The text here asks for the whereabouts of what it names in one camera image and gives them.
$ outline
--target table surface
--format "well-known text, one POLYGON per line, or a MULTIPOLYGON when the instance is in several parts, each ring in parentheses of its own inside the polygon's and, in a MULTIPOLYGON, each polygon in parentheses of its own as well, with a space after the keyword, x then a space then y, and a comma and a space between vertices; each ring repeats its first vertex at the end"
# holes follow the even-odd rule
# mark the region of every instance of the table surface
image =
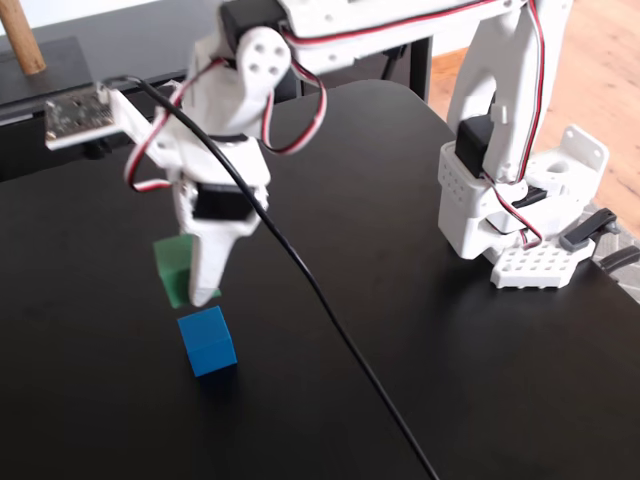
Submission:
MULTIPOLYGON (((315 99, 279 105, 284 142, 315 99)), ((446 125, 401 86, 331 90, 270 212, 445 479, 637 478, 640 311, 593 263, 498 291, 437 228, 446 125)), ((302 275, 261 226, 220 305, 236 367, 196 379, 156 276, 169 192, 124 151, 0 184, 0 411, 20 477, 423 479, 302 275)))

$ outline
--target wooden floor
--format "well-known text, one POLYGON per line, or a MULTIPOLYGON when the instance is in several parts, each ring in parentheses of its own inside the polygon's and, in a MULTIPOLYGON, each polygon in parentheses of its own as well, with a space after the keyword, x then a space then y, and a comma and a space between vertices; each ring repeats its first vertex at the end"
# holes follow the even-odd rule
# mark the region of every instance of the wooden floor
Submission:
MULTIPOLYGON (((640 0, 575 0, 536 150, 576 123, 611 159, 596 202, 640 238, 640 0)), ((434 59, 429 105, 446 116, 464 51, 434 59)))

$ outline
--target wooden dowel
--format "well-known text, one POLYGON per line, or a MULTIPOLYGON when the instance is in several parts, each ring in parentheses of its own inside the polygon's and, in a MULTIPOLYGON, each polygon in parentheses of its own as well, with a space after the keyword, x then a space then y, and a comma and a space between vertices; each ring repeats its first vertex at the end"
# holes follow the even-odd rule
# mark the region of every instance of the wooden dowel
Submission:
POLYGON ((0 21, 22 71, 26 75, 33 75, 47 68, 20 0, 0 0, 0 21))

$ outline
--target green cube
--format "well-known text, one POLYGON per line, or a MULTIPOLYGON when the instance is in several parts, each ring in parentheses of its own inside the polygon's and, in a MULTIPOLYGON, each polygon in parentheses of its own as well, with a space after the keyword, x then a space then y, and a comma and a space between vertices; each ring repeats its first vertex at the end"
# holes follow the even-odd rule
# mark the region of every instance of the green cube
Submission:
MULTIPOLYGON (((189 275, 191 273, 191 252, 193 237, 179 235, 165 238, 153 244, 158 274, 173 308, 189 305, 189 275)), ((212 298, 219 297, 216 290, 212 298)))

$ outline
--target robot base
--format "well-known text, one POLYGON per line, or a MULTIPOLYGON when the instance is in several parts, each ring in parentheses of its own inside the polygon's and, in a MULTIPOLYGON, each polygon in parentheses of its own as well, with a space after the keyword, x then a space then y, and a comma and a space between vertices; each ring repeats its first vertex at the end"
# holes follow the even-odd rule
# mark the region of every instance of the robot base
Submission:
POLYGON ((455 142, 447 143, 438 171, 438 226, 460 257, 484 254, 495 265, 491 281, 498 288, 564 287, 578 263, 593 254, 595 243, 568 252, 558 239, 577 224, 595 196, 608 158, 602 143, 570 126, 559 147, 532 156, 522 182, 496 186, 510 204, 522 200, 529 186, 547 192, 545 199, 517 209, 544 237, 540 245, 526 249, 525 225, 502 207, 487 180, 471 175, 455 154, 455 142))

